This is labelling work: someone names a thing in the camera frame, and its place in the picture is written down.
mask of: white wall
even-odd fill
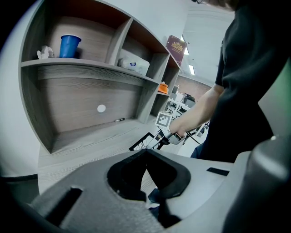
[[[182,36],[191,0],[104,0],[143,23],[163,45],[169,35]]]
[[[0,164],[5,177],[37,173],[40,144],[23,109],[18,71],[22,38],[38,4],[23,15],[0,54]]]
[[[133,15],[166,44],[169,35],[180,37],[187,17],[187,0],[107,0]],[[0,165],[2,176],[37,173],[40,143],[22,106],[19,86],[20,47],[25,30],[39,5],[20,19],[0,54]]]

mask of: blue cup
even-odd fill
[[[74,58],[78,44],[81,38],[75,35],[63,35],[60,44],[60,57]]]

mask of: person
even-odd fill
[[[234,162],[273,135],[258,101],[290,55],[290,1],[193,1],[234,10],[235,18],[223,39],[214,86],[171,123],[170,131],[183,137],[210,120],[206,140],[191,157]]]

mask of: black shirt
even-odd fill
[[[276,7],[267,4],[266,10],[254,2],[239,6],[226,31],[215,81],[225,90],[211,118],[200,158],[234,162],[239,153],[252,150],[273,135],[258,101],[289,56],[286,45],[291,41],[285,35],[288,27],[284,28],[289,23],[279,11],[282,6],[275,15]]]

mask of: red book cover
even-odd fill
[[[181,66],[184,52],[187,44],[181,41],[179,38],[170,35],[166,44],[167,49],[173,55],[177,63]]]

